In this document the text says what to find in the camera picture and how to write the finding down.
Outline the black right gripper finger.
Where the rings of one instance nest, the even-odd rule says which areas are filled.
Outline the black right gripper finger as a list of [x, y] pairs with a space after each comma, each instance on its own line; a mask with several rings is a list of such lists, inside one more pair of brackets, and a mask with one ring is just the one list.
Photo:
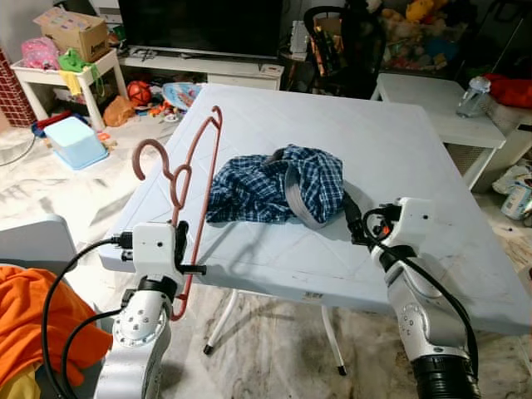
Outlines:
[[357, 202], [345, 191], [342, 195], [343, 218], [351, 235], [351, 242], [365, 242], [365, 225], [362, 223], [362, 211]]

